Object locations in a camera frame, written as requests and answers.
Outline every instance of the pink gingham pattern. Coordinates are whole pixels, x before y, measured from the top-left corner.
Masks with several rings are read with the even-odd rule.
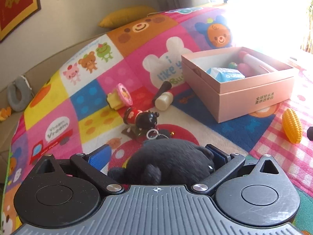
[[[313,126],[313,112],[310,109],[313,107],[313,83],[303,72],[305,70],[301,69],[296,77],[291,99],[280,104],[276,117],[250,155],[255,158],[264,154],[272,155],[291,182],[313,197],[313,141],[306,135],[307,129]],[[282,128],[282,115],[287,108],[294,109],[301,120],[303,133],[299,144],[290,143]]]

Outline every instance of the picture frame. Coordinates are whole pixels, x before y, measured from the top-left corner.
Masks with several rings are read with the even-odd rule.
[[[0,0],[0,42],[40,9],[40,0]]]

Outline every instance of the gray ribbed plate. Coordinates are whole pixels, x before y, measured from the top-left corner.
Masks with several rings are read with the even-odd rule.
[[[25,224],[18,235],[302,235],[291,224],[270,229],[248,228],[224,217],[205,195],[184,186],[132,185],[108,196],[92,217],[71,227],[42,229]]]

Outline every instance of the open box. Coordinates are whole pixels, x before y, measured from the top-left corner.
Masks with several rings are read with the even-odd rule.
[[[240,63],[239,51],[278,71],[220,83],[206,71]],[[238,118],[289,99],[297,69],[245,47],[221,48],[182,55],[183,76],[218,123]]]

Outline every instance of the triangular cutout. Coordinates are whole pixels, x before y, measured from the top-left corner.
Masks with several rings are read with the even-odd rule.
[[[262,168],[260,169],[260,172],[262,173],[269,173],[269,174],[278,174],[278,170],[276,169],[274,163],[271,160],[266,160]]]
[[[36,171],[37,174],[49,173],[49,172],[55,172],[55,169],[50,160],[43,161],[40,167]]]

